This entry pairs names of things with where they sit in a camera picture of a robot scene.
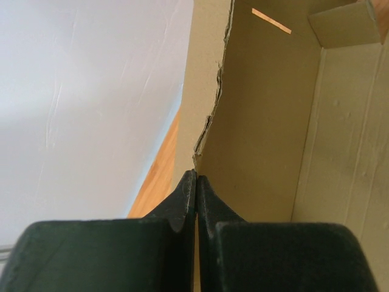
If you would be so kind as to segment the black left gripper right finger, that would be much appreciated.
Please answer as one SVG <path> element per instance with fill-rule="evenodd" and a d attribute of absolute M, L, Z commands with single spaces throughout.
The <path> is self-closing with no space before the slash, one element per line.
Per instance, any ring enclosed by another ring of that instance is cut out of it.
<path fill-rule="evenodd" d="M 197 187 L 202 291 L 388 290 L 385 183 L 302 174 L 286 214 L 249 183 Z"/>

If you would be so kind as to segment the brown cardboard box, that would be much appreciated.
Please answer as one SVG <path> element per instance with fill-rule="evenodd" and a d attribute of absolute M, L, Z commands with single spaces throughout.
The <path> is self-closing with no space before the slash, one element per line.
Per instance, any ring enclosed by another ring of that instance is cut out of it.
<path fill-rule="evenodd" d="M 195 1 L 173 184 L 248 221 L 331 222 L 388 290 L 388 2 Z"/>

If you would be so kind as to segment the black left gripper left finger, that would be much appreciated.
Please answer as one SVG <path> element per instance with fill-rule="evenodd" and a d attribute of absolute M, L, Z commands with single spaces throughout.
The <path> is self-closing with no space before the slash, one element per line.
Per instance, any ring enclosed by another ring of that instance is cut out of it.
<path fill-rule="evenodd" d="M 20 236 L 2 291 L 192 291 L 194 170 L 137 219 L 40 221 Z"/>

